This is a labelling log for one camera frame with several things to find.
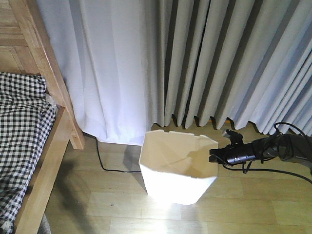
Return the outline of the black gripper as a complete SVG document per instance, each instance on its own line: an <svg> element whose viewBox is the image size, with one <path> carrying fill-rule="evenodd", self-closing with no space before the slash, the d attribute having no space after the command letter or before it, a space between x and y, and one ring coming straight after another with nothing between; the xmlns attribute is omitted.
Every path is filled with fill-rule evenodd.
<svg viewBox="0 0 312 234"><path fill-rule="evenodd" d="M208 161L211 163L237 165L256 159L250 143L240 146L227 145L225 148L211 149Z"/></svg>

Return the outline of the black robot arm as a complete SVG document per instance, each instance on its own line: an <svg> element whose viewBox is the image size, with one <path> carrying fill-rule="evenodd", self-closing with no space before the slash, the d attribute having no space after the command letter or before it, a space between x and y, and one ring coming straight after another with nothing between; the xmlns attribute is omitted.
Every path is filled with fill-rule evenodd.
<svg viewBox="0 0 312 234"><path fill-rule="evenodd" d="M245 144L242 134L227 129L224 137L231 143L224 148L211 149L209 162L233 166L246 161L265 161L278 157L283 162L298 163L312 168L310 136L274 134Z"/></svg>

